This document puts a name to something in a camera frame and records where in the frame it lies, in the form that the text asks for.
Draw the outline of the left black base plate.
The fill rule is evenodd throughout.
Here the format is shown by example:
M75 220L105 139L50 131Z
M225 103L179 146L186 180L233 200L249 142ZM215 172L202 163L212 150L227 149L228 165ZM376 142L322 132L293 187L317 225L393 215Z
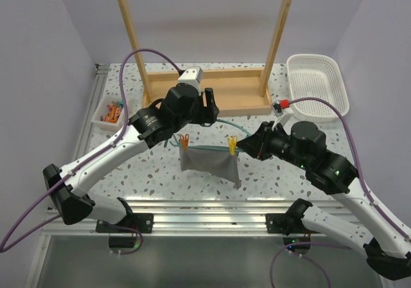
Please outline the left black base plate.
M126 233L140 232L151 233L154 224L154 215L152 213L133 213L128 214L117 224L107 224L98 221L96 224L97 233Z

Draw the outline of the yellow clothespin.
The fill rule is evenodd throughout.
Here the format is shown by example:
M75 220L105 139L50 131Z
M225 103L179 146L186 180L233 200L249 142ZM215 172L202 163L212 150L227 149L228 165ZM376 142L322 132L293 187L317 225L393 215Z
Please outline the yellow clothespin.
M234 156L236 154L237 141L238 141L237 136L229 136L227 138L227 144L228 144L229 152L232 156Z

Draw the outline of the aluminium mounting rail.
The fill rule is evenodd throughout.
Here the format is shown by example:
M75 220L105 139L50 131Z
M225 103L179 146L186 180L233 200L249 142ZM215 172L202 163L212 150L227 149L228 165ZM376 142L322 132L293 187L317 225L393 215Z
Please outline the aluminium mounting rail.
M152 213L153 237L262 237L267 235L265 215L285 213L293 201L140 201L128 200L136 213ZM364 226L336 201L314 201L323 212ZM66 226L61 219L44 226L43 235L103 236L96 221L85 219Z

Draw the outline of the white clothespin box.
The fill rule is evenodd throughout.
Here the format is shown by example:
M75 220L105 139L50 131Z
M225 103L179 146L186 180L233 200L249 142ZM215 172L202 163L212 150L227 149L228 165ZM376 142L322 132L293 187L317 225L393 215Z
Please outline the white clothespin box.
M120 96L104 95L91 118L91 123L104 131L117 132L125 120L124 102Z

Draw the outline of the white plastic basket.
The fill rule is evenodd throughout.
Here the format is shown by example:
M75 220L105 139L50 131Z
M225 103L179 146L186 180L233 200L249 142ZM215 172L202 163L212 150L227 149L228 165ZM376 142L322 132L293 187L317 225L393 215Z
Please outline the white plastic basket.
M290 97L320 98L330 103L342 116L349 112L349 99L338 64L331 57L319 54L294 54L286 61ZM316 101L292 105L294 116L301 121L331 122L337 115L328 106Z

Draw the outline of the teal clothes hanger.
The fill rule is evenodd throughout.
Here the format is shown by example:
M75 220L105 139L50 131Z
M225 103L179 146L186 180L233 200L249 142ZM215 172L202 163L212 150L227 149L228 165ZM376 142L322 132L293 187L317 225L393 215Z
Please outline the teal clothes hanger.
M236 124L236 123L234 123L234 122L232 122L232 121L226 121L226 120L223 120L223 119L221 119L221 118L218 118L218 119L216 120L216 122L218 122L218 123L223 123L223 124L226 124L226 125L230 125L231 127L235 127L235 128L237 128L237 129L239 129L240 131L242 131L242 133L245 134L245 137L251 136L251 133L250 133L247 129L245 129L244 127L242 127L242 126L240 126L240 125L238 125L238 124ZM181 148L181 146L180 146L180 143L179 143L179 138L177 139L176 134L173 134L173 135L172 135L171 141L170 141L170 140L166 140L166 141L164 142L164 148L166 148L168 144L170 144L172 147L176 147L176 148L179 148L179 149L182 150L182 148ZM193 150L208 150L208 151L216 151L216 152L228 152L228 153L230 154L229 148L228 148L228 144L227 144L227 147L214 146L214 145L193 145L193 146L190 146L190 145L189 145L188 149L193 149ZM236 154L239 153L239 152L242 152L242 151L239 150L239 148L237 147L237 144L236 144Z

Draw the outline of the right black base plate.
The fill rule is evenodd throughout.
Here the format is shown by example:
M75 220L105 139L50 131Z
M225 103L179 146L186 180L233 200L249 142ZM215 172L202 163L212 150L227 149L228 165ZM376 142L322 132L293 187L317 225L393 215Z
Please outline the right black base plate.
M304 234L306 228L302 225L301 221L291 219L285 213L268 213L265 215L265 224L267 227L267 233L282 235L290 234Z

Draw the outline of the orange clothespin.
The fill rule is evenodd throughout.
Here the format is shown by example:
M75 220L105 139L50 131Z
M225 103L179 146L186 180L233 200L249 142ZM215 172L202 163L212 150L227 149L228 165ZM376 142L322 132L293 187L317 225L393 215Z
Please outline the orange clothespin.
M187 151L189 147L189 134L178 134L179 143L183 151Z

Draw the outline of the pile of clothespins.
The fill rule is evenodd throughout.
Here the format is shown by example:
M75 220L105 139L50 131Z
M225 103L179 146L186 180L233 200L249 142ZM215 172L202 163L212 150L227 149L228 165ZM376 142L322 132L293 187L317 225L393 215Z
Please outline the pile of clothespins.
M108 112L105 116L100 117L101 122L117 123L123 111L123 101L112 101L107 105Z

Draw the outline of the grey underwear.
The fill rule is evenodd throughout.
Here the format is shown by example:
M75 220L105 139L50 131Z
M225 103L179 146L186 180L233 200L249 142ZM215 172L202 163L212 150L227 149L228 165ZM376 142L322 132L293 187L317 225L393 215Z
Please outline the grey underwear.
M207 172L234 184L237 190L241 187L238 171L238 153L232 155L228 150L210 150L188 148L179 150L180 169Z

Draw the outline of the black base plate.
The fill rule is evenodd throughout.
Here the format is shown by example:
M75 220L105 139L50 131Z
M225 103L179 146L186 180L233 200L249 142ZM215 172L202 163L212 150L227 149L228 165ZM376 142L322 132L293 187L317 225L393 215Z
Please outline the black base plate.
M96 224L97 233L126 233L140 232L151 233L154 224L154 215L152 213L133 213L128 214L117 224L107 224L98 221Z
M265 215L265 224L267 227L267 233L282 235L290 234L304 234L306 228L302 225L301 221L291 219L285 213L268 213Z

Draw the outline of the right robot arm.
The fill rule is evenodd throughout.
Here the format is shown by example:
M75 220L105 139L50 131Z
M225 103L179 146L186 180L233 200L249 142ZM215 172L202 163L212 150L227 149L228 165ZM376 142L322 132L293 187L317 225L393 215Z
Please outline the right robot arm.
M343 204L360 221L354 225L297 199L284 215L267 217L282 233L310 230L325 234L355 250L384 278L395 281L410 276L410 228L379 199L369 198L371 191L361 185L357 168L327 149L326 135L314 123L297 122L286 133L282 125L264 121L237 146L260 161L277 157L303 169L311 185Z

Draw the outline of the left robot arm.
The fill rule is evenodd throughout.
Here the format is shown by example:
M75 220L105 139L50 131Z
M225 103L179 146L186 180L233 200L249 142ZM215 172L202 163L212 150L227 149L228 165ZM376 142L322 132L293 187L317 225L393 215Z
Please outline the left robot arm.
M218 113L213 89L198 92L191 85L179 83L165 98L138 110L121 130L93 151L61 168L47 166L44 180L63 222L72 225L89 218L128 231L134 217L126 201L91 196L89 191L128 159L170 139L187 124L213 124Z

